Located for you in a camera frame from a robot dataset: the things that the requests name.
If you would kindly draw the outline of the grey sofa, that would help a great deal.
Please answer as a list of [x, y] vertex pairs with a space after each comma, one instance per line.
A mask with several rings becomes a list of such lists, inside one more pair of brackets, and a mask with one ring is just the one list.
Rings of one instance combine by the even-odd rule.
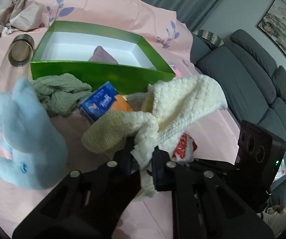
[[[221, 85], [237, 122], [257, 124], [286, 142], [286, 70], [245, 30], [217, 45], [192, 37], [191, 62]], [[270, 206], [286, 205], [286, 175], [272, 184], [271, 193]]]

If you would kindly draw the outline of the crumpled beige cloth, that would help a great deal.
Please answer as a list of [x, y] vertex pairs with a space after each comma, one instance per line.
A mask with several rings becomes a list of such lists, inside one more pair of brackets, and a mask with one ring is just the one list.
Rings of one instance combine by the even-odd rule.
[[30, 31], [42, 22], [42, 7], [34, 0], [0, 0], [0, 36], [4, 30]]

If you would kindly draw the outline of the green cardboard box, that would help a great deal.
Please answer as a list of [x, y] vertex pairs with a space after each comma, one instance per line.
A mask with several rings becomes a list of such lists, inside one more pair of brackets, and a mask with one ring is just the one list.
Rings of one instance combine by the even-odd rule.
[[30, 63], [34, 80], [69, 73], [94, 90], [110, 82], [120, 94], [145, 92], [175, 73], [142, 36], [103, 25], [55, 21]]

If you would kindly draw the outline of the blue orange tissue pack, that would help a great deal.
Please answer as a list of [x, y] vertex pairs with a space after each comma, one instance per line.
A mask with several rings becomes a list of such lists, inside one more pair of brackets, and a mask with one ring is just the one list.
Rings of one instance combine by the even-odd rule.
[[85, 99], [80, 104], [79, 110], [80, 114], [86, 117], [91, 123], [97, 121], [108, 111], [133, 111], [129, 103], [109, 81]]

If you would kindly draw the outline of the red white sock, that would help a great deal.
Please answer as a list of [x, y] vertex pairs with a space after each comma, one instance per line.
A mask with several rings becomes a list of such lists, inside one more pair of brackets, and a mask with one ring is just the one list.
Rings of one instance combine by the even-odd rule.
[[190, 162], [193, 159], [193, 153], [197, 150], [198, 146], [195, 143], [194, 139], [183, 133], [179, 143], [173, 151], [172, 159], [176, 162], [186, 163]]

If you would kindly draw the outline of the pink cartoon paper cup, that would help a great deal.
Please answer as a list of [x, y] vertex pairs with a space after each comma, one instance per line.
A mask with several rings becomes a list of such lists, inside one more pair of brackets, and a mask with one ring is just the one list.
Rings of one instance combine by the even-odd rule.
[[176, 65], [170, 64], [169, 66], [172, 69], [172, 71], [175, 73], [176, 78], [183, 77], [181, 70]]

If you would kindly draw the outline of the grey purple microfibre cloth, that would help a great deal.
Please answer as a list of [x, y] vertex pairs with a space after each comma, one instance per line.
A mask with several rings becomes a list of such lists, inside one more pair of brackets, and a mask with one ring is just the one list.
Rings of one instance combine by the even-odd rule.
[[111, 56], [103, 47], [97, 46], [93, 55], [89, 59], [90, 62], [118, 64], [118, 61]]

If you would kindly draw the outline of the blue plush toy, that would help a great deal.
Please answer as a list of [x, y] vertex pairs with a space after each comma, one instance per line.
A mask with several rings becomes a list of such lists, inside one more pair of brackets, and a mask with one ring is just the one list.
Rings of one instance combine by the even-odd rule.
[[24, 189], [57, 184], [68, 162], [62, 134], [53, 126], [31, 82], [20, 77], [12, 91], [0, 92], [0, 178]]

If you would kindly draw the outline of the striped cushion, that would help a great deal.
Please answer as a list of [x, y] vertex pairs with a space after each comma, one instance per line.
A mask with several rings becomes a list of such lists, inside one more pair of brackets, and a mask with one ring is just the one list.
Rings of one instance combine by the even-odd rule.
[[224, 45], [222, 38], [208, 30], [198, 29], [194, 31], [194, 34], [201, 38], [203, 42], [212, 50]]

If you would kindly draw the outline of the clear glass jar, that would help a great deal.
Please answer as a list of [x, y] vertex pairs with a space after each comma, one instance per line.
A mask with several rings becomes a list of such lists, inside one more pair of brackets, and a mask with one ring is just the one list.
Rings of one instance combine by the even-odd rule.
[[0, 66], [0, 92], [11, 92], [20, 77], [32, 80], [30, 62], [34, 45], [34, 39], [28, 34], [13, 39]]

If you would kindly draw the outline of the cream fluffy towel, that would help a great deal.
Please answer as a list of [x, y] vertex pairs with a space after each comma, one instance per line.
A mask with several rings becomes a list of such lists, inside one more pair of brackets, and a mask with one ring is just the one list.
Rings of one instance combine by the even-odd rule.
[[141, 175], [141, 189], [135, 201], [144, 201], [157, 194], [153, 179], [147, 173], [155, 147], [172, 155], [187, 127], [228, 107], [223, 89], [207, 75], [158, 81], [149, 85], [142, 97], [139, 111], [109, 111], [81, 138], [88, 151], [113, 158], [115, 152], [125, 148], [127, 137], [134, 137], [130, 153]]

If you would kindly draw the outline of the framed landscape painting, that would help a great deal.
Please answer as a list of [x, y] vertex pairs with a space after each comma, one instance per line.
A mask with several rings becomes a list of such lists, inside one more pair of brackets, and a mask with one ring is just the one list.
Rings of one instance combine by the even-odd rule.
[[286, 3], [283, 0], [274, 0], [257, 27], [286, 57]]

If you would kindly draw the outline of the green knitted cloth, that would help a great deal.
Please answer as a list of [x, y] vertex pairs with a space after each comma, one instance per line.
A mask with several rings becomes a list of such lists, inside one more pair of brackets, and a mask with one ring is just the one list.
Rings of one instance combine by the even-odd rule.
[[68, 117], [92, 94], [92, 87], [74, 75], [49, 75], [31, 82], [37, 97], [50, 117]]

